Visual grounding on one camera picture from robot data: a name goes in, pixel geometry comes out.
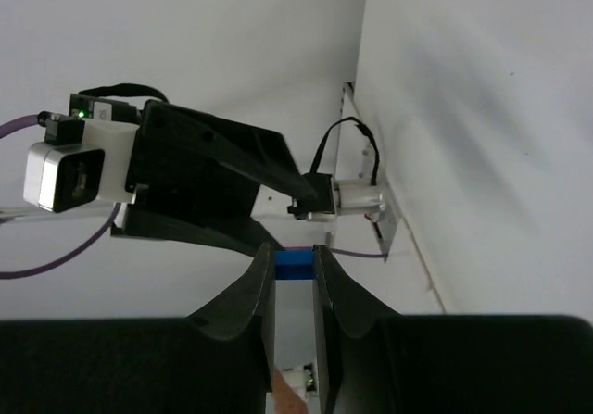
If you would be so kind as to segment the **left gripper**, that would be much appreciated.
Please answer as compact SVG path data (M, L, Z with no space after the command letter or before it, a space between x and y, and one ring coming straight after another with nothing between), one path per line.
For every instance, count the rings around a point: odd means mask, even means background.
M145 103L142 117L126 189L146 186L140 203L165 215L128 206L122 222L111 225L112 237L204 245L249 257L264 244L284 250L251 218L259 185L300 200L316 192L280 133L155 100Z

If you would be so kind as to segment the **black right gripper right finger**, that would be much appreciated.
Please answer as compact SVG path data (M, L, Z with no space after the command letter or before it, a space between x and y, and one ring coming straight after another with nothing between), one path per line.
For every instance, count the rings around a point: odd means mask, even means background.
M588 413L592 328L557 315L403 315L313 251L324 413Z

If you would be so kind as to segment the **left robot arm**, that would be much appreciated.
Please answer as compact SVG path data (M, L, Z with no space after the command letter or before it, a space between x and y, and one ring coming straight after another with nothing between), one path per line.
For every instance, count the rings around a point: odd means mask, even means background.
M125 191L139 197L115 235L253 257L263 244L282 247L254 215L257 203L275 204L274 193L287 200L280 212L295 220L338 213L338 186L319 171L325 140L300 173L280 133L173 105L133 83L72 94L69 113L139 127L123 169Z

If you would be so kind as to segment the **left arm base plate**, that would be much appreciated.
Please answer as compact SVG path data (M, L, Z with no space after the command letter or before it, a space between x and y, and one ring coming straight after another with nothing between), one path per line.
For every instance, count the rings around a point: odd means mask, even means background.
M325 223L325 244L335 253L356 258L380 258L387 261L395 240L401 211L383 167L379 132L365 124L355 104L355 85L342 87L339 120L325 134L323 169L332 175L335 217ZM357 252L351 247L336 247L337 222L340 217L359 216L370 224L378 251Z

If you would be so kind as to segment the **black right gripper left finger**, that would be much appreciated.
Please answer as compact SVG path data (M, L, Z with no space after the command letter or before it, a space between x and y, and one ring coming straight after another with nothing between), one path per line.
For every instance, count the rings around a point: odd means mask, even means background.
M274 351L274 250L189 316L1 325L5 413L262 413Z

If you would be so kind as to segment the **blue curved lego piece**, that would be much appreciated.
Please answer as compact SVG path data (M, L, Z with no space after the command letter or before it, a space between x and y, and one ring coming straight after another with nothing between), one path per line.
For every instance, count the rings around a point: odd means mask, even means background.
M314 279L312 247L276 251L274 254L277 281L311 281Z

